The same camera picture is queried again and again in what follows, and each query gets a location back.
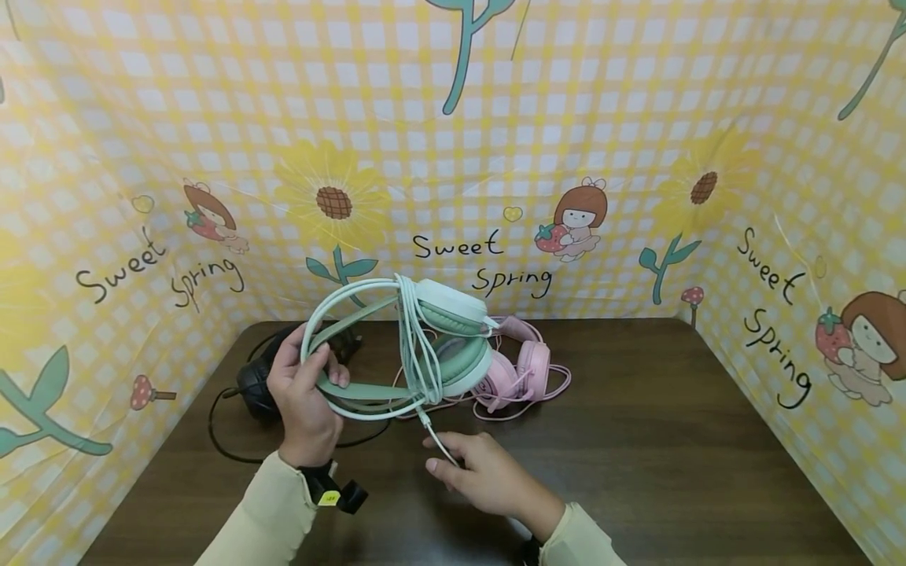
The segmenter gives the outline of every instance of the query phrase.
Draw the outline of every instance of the black headphones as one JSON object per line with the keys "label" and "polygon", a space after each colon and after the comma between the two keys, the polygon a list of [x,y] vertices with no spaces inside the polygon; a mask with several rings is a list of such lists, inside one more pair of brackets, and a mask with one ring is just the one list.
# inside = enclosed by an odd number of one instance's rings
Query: black headphones
{"label": "black headphones", "polygon": [[[331,324],[336,323],[336,321],[325,321],[322,324],[322,328],[326,328]],[[267,389],[267,374],[271,371],[271,366],[274,365],[274,358],[277,355],[277,352],[280,350],[281,344],[284,340],[293,333],[293,331],[299,328],[299,325],[302,324],[301,321],[294,322],[290,326],[271,334],[264,340],[258,342],[258,344],[252,349],[246,358],[246,365],[243,366],[238,374],[236,374],[236,387],[227,388],[214,398],[214,402],[211,404],[211,409],[207,413],[207,435],[211,439],[211,443],[214,445],[214,448],[221,455],[235,460],[237,462],[244,462],[247,464],[261,464],[264,460],[261,458],[248,458],[244,456],[237,456],[228,452],[223,448],[220,443],[217,441],[217,436],[214,434],[214,411],[217,408],[217,402],[220,399],[231,398],[235,395],[241,395],[242,400],[246,403],[246,408],[248,412],[251,413],[252,417],[265,425],[271,425],[280,421],[280,410],[277,408],[274,398],[271,397],[271,392]],[[355,352],[361,348],[361,336],[358,336],[353,330],[352,326],[349,328],[337,333],[335,336],[330,338],[327,343],[330,344],[333,354],[337,357],[342,365],[347,365],[352,359],[352,356],[355,355]],[[267,347],[264,352],[257,358],[255,354],[267,343]],[[376,438],[381,433],[383,433],[390,426],[392,419],[387,419],[384,421],[383,427],[381,427],[377,432],[371,433],[364,438],[358,438],[350,442],[342,442],[337,444],[338,448],[350,448],[363,444]]]}
{"label": "black headphones", "polygon": [[[335,322],[326,321],[322,328],[327,328]],[[274,358],[277,355],[277,351],[280,350],[281,344],[300,324],[302,323],[295,322],[259,342],[249,353],[249,359],[255,355],[262,344],[270,341],[265,351],[259,357],[247,362],[236,375],[237,392],[242,395],[242,400],[245,401],[248,412],[252,414],[255,420],[264,423],[280,420],[280,411],[277,410],[277,405],[274,403],[274,398],[271,397],[271,392],[267,390],[267,375],[271,371],[271,366],[274,365]],[[342,365],[346,365],[361,347],[361,336],[357,336],[352,331],[352,326],[350,326],[332,337],[327,343],[330,344],[337,360]]]}

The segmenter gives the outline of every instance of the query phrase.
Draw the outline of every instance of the cartoon girl illustration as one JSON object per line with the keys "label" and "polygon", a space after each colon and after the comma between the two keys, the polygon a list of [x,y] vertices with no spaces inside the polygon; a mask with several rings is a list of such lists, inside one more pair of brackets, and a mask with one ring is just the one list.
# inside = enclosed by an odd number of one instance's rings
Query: cartoon girl illustration
{"label": "cartoon girl illustration", "polygon": [[606,186],[602,178],[592,181],[586,177],[579,187],[566,191],[554,211],[554,223],[538,226],[535,236],[538,248],[567,263],[591,252],[601,241],[592,228],[600,226],[607,216]]}
{"label": "cartoon girl illustration", "polygon": [[883,378],[906,379],[906,291],[898,297],[871,291],[862,293],[843,308],[839,317],[830,312],[819,324],[827,339],[816,331],[818,349],[824,354],[827,378],[847,397],[862,399],[872,407],[893,401]]}
{"label": "cartoon girl illustration", "polygon": [[248,240],[236,233],[236,220],[227,207],[211,194],[205,183],[192,183],[183,179],[186,198],[192,205],[192,212],[186,212],[186,226],[196,234],[219,242],[234,254],[248,251]]}

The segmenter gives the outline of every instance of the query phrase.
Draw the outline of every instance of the pink headphones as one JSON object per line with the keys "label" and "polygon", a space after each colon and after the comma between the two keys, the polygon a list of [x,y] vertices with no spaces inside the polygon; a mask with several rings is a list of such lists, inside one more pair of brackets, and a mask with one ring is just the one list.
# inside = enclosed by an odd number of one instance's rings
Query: pink headphones
{"label": "pink headphones", "polygon": [[[491,368],[485,378],[472,389],[474,399],[487,409],[488,415],[510,403],[528,404],[509,417],[482,416],[477,411],[477,405],[472,407],[472,411],[483,420],[510,420],[525,413],[535,403],[548,401],[563,393],[572,381],[572,374],[563,366],[551,365],[551,351],[537,328],[512,315],[492,318],[500,324],[500,328],[494,332],[497,347],[500,345],[500,337],[507,336],[521,341],[522,348],[515,366],[500,351],[492,352]],[[551,369],[564,374],[565,379],[560,387],[548,392],[547,379]]]}

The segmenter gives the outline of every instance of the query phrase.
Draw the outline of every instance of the sunflower center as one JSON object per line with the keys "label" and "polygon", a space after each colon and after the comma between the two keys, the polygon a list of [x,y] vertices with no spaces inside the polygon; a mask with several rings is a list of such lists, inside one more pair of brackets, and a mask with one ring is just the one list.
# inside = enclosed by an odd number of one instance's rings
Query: sunflower center
{"label": "sunflower center", "polygon": [[325,216],[332,220],[345,220],[352,215],[349,195],[336,187],[321,187],[314,200]]}
{"label": "sunflower center", "polygon": [[705,173],[692,188],[692,192],[689,193],[689,200],[692,201],[693,205],[705,204],[711,198],[711,193],[714,192],[717,185],[718,173],[716,171]]}

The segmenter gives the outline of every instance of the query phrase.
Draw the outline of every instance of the backdrop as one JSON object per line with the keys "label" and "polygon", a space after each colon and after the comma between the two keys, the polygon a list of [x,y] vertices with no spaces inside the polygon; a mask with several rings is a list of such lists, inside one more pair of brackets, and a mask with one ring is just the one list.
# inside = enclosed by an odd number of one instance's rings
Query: backdrop
{"label": "backdrop", "polygon": [[394,273],[688,321],[906,561],[906,1],[5,8],[0,562],[76,563],[241,329]]}

